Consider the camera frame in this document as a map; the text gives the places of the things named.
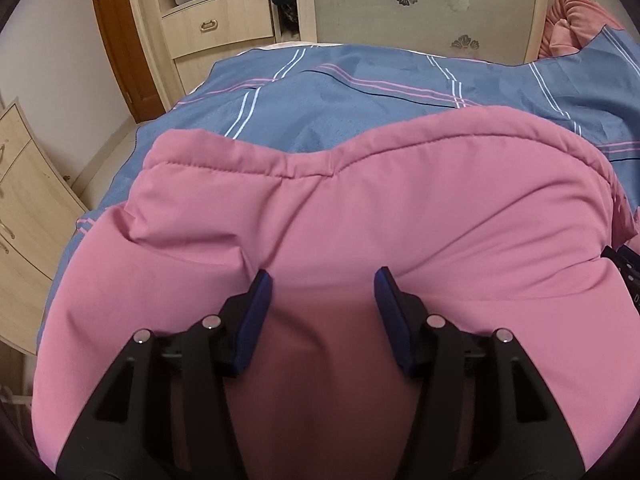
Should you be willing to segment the pink and cream hooded jacket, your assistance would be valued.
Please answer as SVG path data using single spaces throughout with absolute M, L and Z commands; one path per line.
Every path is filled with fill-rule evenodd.
M 137 330 L 185 330 L 259 270 L 272 303 L 228 385 L 253 478 L 393 475 L 418 390 L 375 307 L 384 266 L 460 330 L 512 330 L 587 465 L 639 400 L 639 315 L 602 257 L 637 233 L 625 192 L 595 146 L 519 110 L 450 110 L 311 154 L 170 130 L 78 233 L 35 374 L 49 466 Z

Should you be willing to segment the blue plaid duvet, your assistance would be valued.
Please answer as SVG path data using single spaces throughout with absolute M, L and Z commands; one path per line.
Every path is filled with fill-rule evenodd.
M 208 81 L 143 126 L 100 206 L 85 214 L 62 255 L 41 326 L 80 242 L 81 221 L 127 199 L 145 156 L 170 130 L 204 130 L 286 154 L 332 150 L 396 122 L 501 106 L 553 122 L 611 164 L 634 216 L 639 244 L 639 48 L 605 28 L 562 58 L 503 66 L 370 46 L 256 49 L 217 63 Z

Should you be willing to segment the light wood side cabinet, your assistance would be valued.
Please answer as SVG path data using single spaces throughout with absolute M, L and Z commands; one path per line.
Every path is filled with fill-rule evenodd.
M 28 356 L 37 353 L 58 262 L 85 212 L 12 102 L 1 112 L 1 341 Z

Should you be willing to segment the pink quilt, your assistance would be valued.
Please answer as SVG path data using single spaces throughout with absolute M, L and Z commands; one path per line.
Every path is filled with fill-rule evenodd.
M 604 26 L 624 30 L 614 15 L 594 0 L 553 0 L 544 19 L 538 58 L 579 52 Z

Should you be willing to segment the wardrobe with frosted sliding doors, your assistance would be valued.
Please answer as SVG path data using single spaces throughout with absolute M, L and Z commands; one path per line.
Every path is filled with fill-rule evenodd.
M 296 38 L 374 44 L 506 65 L 536 60 L 553 0 L 295 0 Z M 222 58 L 287 44 L 272 0 L 130 0 L 163 107 Z

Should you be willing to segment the brown wooden door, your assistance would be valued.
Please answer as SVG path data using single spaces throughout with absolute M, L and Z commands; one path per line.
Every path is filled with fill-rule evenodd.
M 130 0 L 92 0 L 104 49 L 122 97 L 136 122 L 164 114 L 144 56 Z

